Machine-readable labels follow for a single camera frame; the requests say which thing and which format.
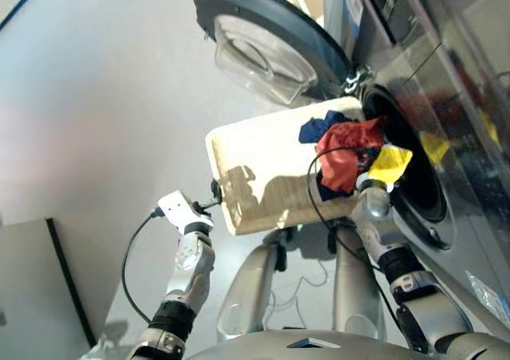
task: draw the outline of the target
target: laundry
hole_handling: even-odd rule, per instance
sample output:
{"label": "laundry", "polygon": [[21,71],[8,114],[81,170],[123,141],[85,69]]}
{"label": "laundry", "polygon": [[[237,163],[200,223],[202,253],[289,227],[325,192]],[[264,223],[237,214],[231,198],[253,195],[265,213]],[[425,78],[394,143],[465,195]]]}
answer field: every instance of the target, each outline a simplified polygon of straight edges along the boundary
{"label": "laundry", "polygon": [[354,192],[347,192],[343,190],[334,191],[324,186],[322,182],[322,171],[319,170],[316,176],[316,184],[317,191],[319,192],[320,199],[323,201],[329,201],[330,199],[340,198],[340,197],[350,197]]}
{"label": "laundry", "polygon": [[370,166],[368,175],[385,183],[395,183],[402,177],[412,158],[412,151],[386,144],[381,147],[379,155]]}
{"label": "laundry", "polygon": [[352,122],[351,119],[337,111],[328,111],[325,119],[310,119],[300,129],[300,143],[318,143],[324,133],[336,123]]}
{"label": "laundry", "polygon": [[[332,125],[322,136],[316,146],[319,155],[324,151],[341,147],[377,148],[384,145],[384,118],[379,117],[363,123],[345,122]],[[359,174],[368,169],[365,163],[367,155],[353,150],[337,150],[319,157],[322,165],[322,185],[333,191],[351,193]]]}

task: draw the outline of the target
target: red cloth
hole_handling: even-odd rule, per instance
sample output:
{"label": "red cloth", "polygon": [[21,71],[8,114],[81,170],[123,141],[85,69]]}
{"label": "red cloth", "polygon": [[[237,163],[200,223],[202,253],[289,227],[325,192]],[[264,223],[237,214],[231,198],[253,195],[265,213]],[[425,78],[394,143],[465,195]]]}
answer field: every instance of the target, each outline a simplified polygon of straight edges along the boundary
{"label": "red cloth", "polygon": [[[336,123],[317,143],[317,154],[337,147],[380,148],[384,144],[383,124],[382,117],[363,123]],[[334,191],[354,191],[356,179],[363,172],[358,157],[356,151],[332,151],[319,157],[323,174],[320,183]]]}

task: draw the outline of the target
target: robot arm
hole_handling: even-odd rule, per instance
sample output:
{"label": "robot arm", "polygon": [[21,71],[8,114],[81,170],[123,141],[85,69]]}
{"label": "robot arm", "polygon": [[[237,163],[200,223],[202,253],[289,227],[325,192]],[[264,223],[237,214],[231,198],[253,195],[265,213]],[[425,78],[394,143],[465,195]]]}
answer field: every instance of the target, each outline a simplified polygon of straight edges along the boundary
{"label": "robot arm", "polygon": [[193,321],[209,295],[214,250],[209,232],[210,216],[196,210],[180,192],[161,198],[159,207],[181,234],[175,270],[167,294],[149,327],[141,334],[128,358],[182,358]]}
{"label": "robot arm", "polygon": [[406,243],[393,222],[385,184],[367,181],[360,190],[351,216],[365,249],[390,284],[402,333],[419,352],[445,353],[456,337],[473,331],[470,321]]}

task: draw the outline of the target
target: sticker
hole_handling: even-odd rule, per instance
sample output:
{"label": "sticker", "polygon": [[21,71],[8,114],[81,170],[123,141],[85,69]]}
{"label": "sticker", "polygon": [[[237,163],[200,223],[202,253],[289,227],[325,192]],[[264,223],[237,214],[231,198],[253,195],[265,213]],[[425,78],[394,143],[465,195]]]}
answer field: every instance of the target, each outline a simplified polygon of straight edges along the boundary
{"label": "sticker", "polygon": [[471,287],[477,295],[478,301],[496,316],[505,326],[510,328],[510,307],[507,300],[496,294],[491,288],[476,278],[471,272],[466,271]]}
{"label": "sticker", "polygon": [[361,0],[345,0],[345,6],[347,7],[349,20],[354,23],[353,25],[355,25],[359,31],[359,23],[361,23],[361,17],[363,15],[363,3]]}

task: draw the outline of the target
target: door glass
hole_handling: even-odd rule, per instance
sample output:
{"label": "door glass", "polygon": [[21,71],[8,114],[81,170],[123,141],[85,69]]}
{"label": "door glass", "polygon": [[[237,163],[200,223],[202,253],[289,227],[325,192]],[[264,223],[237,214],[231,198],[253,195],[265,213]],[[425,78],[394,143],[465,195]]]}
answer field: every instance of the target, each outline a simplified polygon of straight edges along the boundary
{"label": "door glass", "polygon": [[290,105],[317,82],[312,66],[267,29],[231,15],[214,19],[216,65],[242,87]]}

